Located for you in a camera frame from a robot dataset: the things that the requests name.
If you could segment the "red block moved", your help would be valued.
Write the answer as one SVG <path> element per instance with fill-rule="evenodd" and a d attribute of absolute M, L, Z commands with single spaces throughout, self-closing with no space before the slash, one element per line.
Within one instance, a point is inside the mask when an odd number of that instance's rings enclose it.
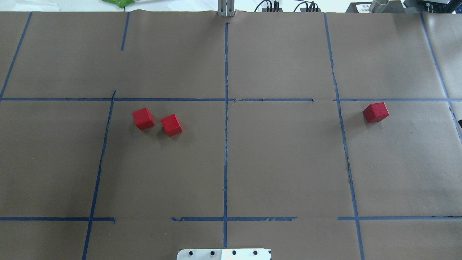
<path fill-rule="evenodd" d="M 368 123 L 378 123 L 388 117 L 389 114 L 384 102 L 370 104 L 363 110 L 363 115 Z"/>

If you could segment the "red block inner of pair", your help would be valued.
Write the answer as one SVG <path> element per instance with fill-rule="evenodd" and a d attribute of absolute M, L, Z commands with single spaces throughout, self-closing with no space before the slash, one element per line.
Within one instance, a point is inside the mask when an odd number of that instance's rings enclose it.
<path fill-rule="evenodd" d="M 175 114 L 171 114 L 162 118 L 161 124 L 163 126 L 164 132 L 170 138 L 183 132 L 183 128 L 181 127 L 178 117 Z"/>

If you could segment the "red block of pair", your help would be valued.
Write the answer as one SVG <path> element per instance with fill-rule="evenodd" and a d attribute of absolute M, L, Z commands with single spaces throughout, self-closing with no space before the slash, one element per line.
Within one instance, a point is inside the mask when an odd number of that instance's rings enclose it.
<path fill-rule="evenodd" d="M 132 112 L 132 117 L 137 128 L 141 131 L 155 126 L 155 122 L 148 108 L 142 108 Z"/>
<path fill-rule="evenodd" d="M 170 138 L 183 132 L 183 128 L 181 127 L 178 117 L 175 114 L 171 114 L 162 118 L 161 124 L 163 126 L 164 132 Z"/>

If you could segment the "red block outer of pair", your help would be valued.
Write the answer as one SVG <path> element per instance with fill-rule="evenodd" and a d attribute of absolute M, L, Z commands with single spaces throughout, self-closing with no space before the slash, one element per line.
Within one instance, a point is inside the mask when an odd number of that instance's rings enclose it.
<path fill-rule="evenodd" d="M 141 131 L 155 126 L 155 122 L 148 108 L 142 108 L 132 112 L 132 117 L 137 128 Z"/>

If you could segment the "small steel cup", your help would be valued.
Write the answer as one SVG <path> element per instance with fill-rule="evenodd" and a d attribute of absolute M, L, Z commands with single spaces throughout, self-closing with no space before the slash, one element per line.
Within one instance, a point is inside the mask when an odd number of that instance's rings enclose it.
<path fill-rule="evenodd" d="M 369 12 L 382 13 L 386 9 L 388 3 L 389 0 L 372 0 L 369 6 Z"/>

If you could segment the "aluminium frame post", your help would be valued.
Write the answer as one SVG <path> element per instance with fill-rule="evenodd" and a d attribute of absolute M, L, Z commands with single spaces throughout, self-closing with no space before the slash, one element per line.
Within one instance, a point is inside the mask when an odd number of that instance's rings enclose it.
<path fill-rule="evenodd" d="M 235 16 L 235 1 L 234 0 L 218 0 L 217 15 L 219 17 Z"/>

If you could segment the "green handled reacher tool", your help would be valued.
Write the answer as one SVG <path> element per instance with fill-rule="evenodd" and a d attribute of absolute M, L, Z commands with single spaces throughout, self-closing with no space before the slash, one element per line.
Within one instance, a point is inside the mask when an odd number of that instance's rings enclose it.
<path fill-rule="evenodd" d="M 127 5 L 137 2 L 137 0 L 102 0 L 103 2 L 117 5 L 119 8 L 125 8 Z"/>

